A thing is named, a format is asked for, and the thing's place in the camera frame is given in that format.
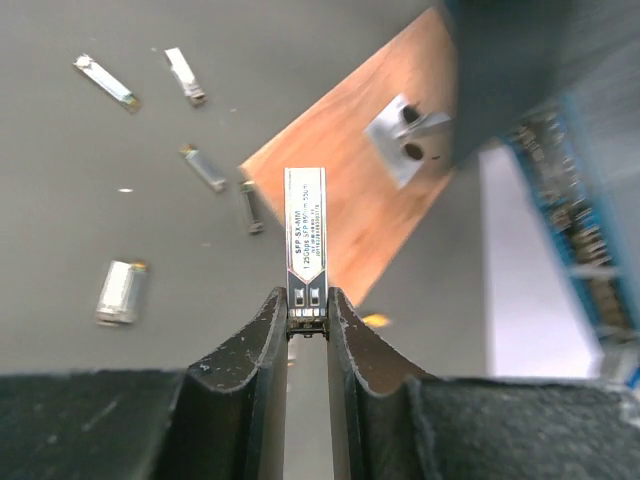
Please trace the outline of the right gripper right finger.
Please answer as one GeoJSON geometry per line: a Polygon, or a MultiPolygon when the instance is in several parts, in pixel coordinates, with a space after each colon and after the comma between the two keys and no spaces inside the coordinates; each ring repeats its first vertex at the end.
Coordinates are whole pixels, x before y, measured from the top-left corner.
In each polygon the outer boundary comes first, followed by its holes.
{"type": "Polygon", "coordinates": [[[328,294],[338,479],[635,479],[639,402],[598,381],[438,378],[328,294]]]}

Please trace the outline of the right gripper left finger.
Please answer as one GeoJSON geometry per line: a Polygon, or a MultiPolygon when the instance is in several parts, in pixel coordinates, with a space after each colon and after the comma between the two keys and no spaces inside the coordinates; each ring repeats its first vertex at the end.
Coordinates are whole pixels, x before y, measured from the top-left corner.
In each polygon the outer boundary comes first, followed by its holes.
{"type": "Polygon", "coordinates": [[[185,369],[7,374],[5,479],[279,479],[285,292],[185,369]]]}

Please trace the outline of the small dark SFP module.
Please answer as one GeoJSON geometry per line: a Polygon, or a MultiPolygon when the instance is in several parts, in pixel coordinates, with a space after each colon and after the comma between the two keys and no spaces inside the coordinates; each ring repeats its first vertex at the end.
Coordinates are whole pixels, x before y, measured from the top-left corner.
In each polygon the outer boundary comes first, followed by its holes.
{"type": "Polygon", "coordinates": [[[328,335],[326,170],[284,170],[287,336],[328,335]]]}

